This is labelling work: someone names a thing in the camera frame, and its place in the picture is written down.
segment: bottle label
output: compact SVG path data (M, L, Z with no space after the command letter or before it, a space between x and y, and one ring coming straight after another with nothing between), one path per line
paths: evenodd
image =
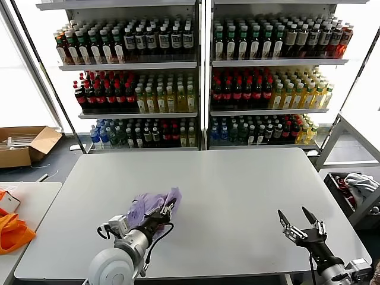
M272 109L277 110L278 106L280 105L280 101L281 101L281 96L275 96Z
M138 148L143 148L143 140L138 138L137 139L137 145L138 145Z
M139 100L137 101L138 108L140 110L140 113L145 113L145 104L144 101Z
M128 50L134 50L136 48L136 43L135 43L135 37L134 36L125 36L124 37L124 42L126 49Z
M87 49L84 46L79 47L79 51L82 54L82 58L85 64L91 64L90 56L88 55Z
M116 55L118 56L119 63L123 64L124 63L124 53L123 53L122 46L116 45L115 46L115 52L116 52Z
M233 59L233 52L235 50L235 43L229 42L227 44L227 60L231 61Z
M301 100L301 96L296 95L293 100L292 109L298 109L299 102Z
M251 50L249 51L249 59L256 58L258 48L259 48L259 42L252 42Z
M263 92L262 97L264 99L270 99L272 97L272 92Z
M264 136L263 135L259 135L257 137L257 142L256 142L256 145L260 145L262 143L262 140L264 139Z
M169 113L174 113L174 100L173 99L168 99L167 100L167 108L169 110Z
M135 36L137 49L146 49L147 43L145 42L145 36Z
M159 35L160 48L168 49L170 48L169 43L169 35L168 34L160 34Z
M296 45L298 46L304 46L306 45L306 40L308 39L309 33L303 33L301 31L298 32L297 39L296 39Z
M292 100L291 96L285 97L283 109L289 109L289 104L290 104L291 100Z
M262 59L265 59L265 58L269 57L269 51L271 49L271 44L272 43L269 40L267 40L266 42L264 42L264 44L262 46L262 55L261 55Z
M172 46L174 49L182 47L182 34L172 34Z
M255 139L255 137L253 135L250 135L248 137L248 145L252 145L254 143L254 139Z
M107 97L107 102L110 104L116 103L117 102L116 97L115 96Z
M165 101L163 99L158 99L157 102L159 104L160 113L165 113Z
M105 98L105 96L99 96L99 97L96 97L96 103L98 103L98 104L103 104L103 103L105 103L107 100L106 100L106 98Z
M128 145L129 145L129 148L134 148L134 142L133 142L133 140L132 139L128 139Z
M245 51L247 50L247 42L241 42L239 45L239 60L245 59Z
M274 50L273 50L273 58L274 58L274 59L280 57L280 53L281 53L281 48L282 48L282 47L283 47L283 42L281 42L280 40L277 41L277 42L274 44Z
M308 45L309 46L316 46L318 44L320 34L321 33L316 32L316 31L309 32L309 37L308 37L308 41L307 41Z
M297 38L297 32L287 32L286 33L286 38L285 38L285 45L287 46L293 46L296 43L296 38Z
M186 147L187 145L187 139L186 138L180 138L180 146Z
M221 61L222 54L223 54L223 43L218 42L215 45L215 60Z
M252 92L252 98L253 99L260 99L261 98L261 92Z
M333 32L331 35L330 45L337 46L339 45L340 39L342 38L343 33Z
M104 55L106 56L107 63L112 63L112 54L111 54L111 48L109 46L103 46Z
M102 57L100 56L99 48L97 46L92 46L91 50L93 52L96 64L102 64Z
M147 105L148 105L149 113L154 113L154 102L153 102L153 100L147 100Z
M326 33L325 31L321 32L321 36L319 37L318 44L321 46L328 45L328 42L330 41L331 33Z
M78 52L77 52L77 49L73 46L70 46L69 47L69 52L71 54L71 57L72 57L72 60L74 61L75 64L81 64L80 62L80 59L79 59L79 56L78 56Z
M243 98L249 100L252 96L252 93L243 93Z
M232 97L235 99L235 100L239 100L242 98L242 93L233 93Z
M118 96L116 97L116 100L118 101L118 103L124 103L126 101L126 98L125 96Z
M183 34L183 47L190 49L194 46L194 37L191 34Z

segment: bottle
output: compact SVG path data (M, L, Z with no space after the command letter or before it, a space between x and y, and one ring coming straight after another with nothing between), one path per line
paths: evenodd
M140 110L140 114L148 113L147 99L144 96L144 93L141 91L140 87L135 89L137 97L137 105Z
M321 36L318 40L318 46L316 47L317 55L319 57L325 57L326 54L326 48L328 43L330 42L331 35L333 34L331 31L331 28L333 27L332 24L327 24L326 27L321 31Z
M264 131L265 131L265 126L264 125L260 125L259 126L259 131L257 133L256 145L261 145L262 144L262 141L264 140Z
M167 93L167 110L169 113L175 113L177 111L177 100L175 95L173 94L173 87L166 87Z
M183 33L183 49L184 54L189 55L194 52L194 35L190 26L185 26Z
M335 52L338 48L342 35L343 35L342 25L337 24L336 28L332 31L330 43L326 47L327 56L329 57L335 56Z
M135 133L136 133L136 142L137 142L138 148L143 148L144 147L143 136L141 135L140 128L136 128Z
M195 94L194 94L193 85L188 85L187 100L188 100L189 112L195 112Z
M309 32L309 37L306 41L306 56L315 57L316 55L316 46L321 35L320 26L319 24L314 24L313 29Z
M223 59L223 26L216 27L216 36L214 40L215 60Z
M228 61L233 60L235 54L235 26L228 27L228 39L227 39L227 53L226 59Z
M265 28L265 35L262 41L261 59L267 59L270 56L270 50L271 50L271 45L272 45L272 41L271 41L272 29L273 29L273 26L271 25L267 25Z
M308 88L306 89L306 93L301 98L300 109L309 109L311 100L313 99L315 83L310 82L308 84Z
M114 48L116 52L116 58L118 59L118 62L120 64L123 64L125 62L126 51L122 43L122 35L117 29L112 30L112 35L114 41Z
M281 94L282 94L282 91L283 91L283 86L284 85L282 85L281 83L277 84L274 96L272 96L272 98L273 98L273 103L272 103L272 106L271 106L272 110L278 110L279 109L280 102L281 102Z
M237 59L245 59L246 50L247 50L247 31L248 27L246 25L240 27L240 39L238 42L237 49Z
M290 108L291 109L298 109L299 108L299 103L300 103L301 97L302 97L302 91L303 91L303 84L298 83L297 89L296 89L296 94L294 94L292 100L290 101Z

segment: yellow bottle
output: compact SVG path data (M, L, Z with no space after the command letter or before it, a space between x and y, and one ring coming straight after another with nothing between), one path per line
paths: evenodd
M179 113L188 111L188 103L183 85L178 85L177 106Z
M321 106L324 87L325 87L324 85L319 85L316 88L316 92L314 94L313 100L311 100L311 103L310 103L310 109L319 109L319 107Z
M165 100L165 94L161 86L157 87L157 103L160 113L167 113L167 101Z
M290 101L290 108L291 109L299 109L299 103L302 98L302 90L303 90L303 84L298 83L297 84L297 89L296 89L296 94L292 96L292 100Z
M195 112L195 95L194 88L192 85L188 85L188 110L189 112Z
M175 113L177 112L177 100L173 93L173 87L172 86L166 86L166 93L167 93L167 111L169 113Z
M310 107L310 102L313 99L315 83L311 82L306 89L306 93L301 98L300 109L308 109Z
M281 98L280 109L289 109L290 102L292 100L293 87L293 83L289 83L287 85L286 91Z

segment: cardboard box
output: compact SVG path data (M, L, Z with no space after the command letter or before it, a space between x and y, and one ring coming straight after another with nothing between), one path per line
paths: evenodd
M0 150L0 168L29 166L47 155L59 141L62 134L48 126L22 126L15 128L0 128L0 141L6 140L10 134L37 135L29 147L15 150Z

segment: orange bag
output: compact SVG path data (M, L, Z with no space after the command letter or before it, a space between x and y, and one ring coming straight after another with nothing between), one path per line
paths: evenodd
M18 214L0 217L0 255L15 251L35 236L35 232L18 219Z

